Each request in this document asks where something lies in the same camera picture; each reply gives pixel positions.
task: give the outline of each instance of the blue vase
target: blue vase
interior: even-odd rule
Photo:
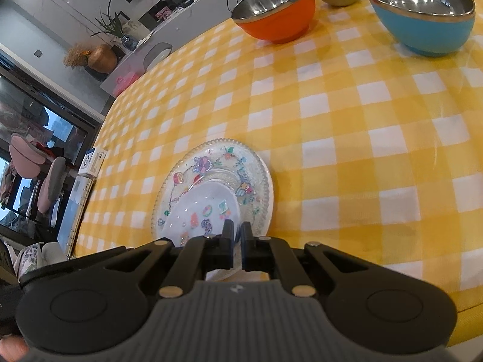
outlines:
[[[130,35],[124,35],[121,39],[122,46],[127,50],[134,50],[138,45],[138,40]]]

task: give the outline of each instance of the chair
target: chair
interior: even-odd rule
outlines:
[[[52,162],[47,177],[40,186],[37,208],[40,213],[46,214],[57,201],[64,184],[65,158],[57,157]]]
[[[10,143],[11,160],[18,174],[26,179],[37,177],[40,165],[45,163],[47,156],[16,133],[12,134]]]

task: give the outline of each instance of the table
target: table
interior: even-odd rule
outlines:
[[[206,140],[233,138],[269,165],[269,235],[427,280],[460,312],[451,342],[479,335],[483,15],[458,53],[435,59],[398,44],[368,0],[317,6],[308,33],[285,45],[227,20],[115,101],[75,254],[149,242],[173,165]]]

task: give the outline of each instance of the pink object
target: pink object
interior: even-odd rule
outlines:
[[[198,227],[198,215],[193,212],[191,214],[191,228],[194,229],[195,227]]]
[[[172,13],[173,12],[171,11],[171,9],[169,9],[168,7],[164,7],[163,9],[161,9],[154,16],[156,16],[158,19],[164,19],[164,20],[166,20],[168,17],[171,16]]]
[[[47,155],[44,155],[37,150],[32,144],[26,141],[23,137],[13,134],[10,139],[11,145],[20,152],[27,159],[36,164],[44,164]]]
[[[46,214],[52,204],[59,198],[62,184],[64,182],[63,172],[65,170],[65,158],[61,156],[54,159],[50,165],[47,177],[40,186],[39,198],[37,199],[37,208],[40,213]]]
[[[39,175],[40,167],[23,156],[14,146],[8,147],[15,170],[22,178],[32,179]]]
[[[197,184],[200,181],[201,177],[202,177],[201,174],[198,174],[197,176],[195,176],[193,179],[193,184]]]
[[[132,83],[134,83],[137,79],[139,79],[141,76],[139,76],[135,72],[129,72],[127,75],[124,77],[118,77],[116,82],[117,86],[114,88],[113,94],[117,98],[119,95],[121,95],[126,88],[128,88]]]
[[[183,182],[183,173],[175,173],[173,176],[174,184],[181,184]]]

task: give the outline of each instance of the white container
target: white container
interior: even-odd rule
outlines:
[[[107,151],[104,148],[92,148],[85,153],[78,176],[97,178]]]

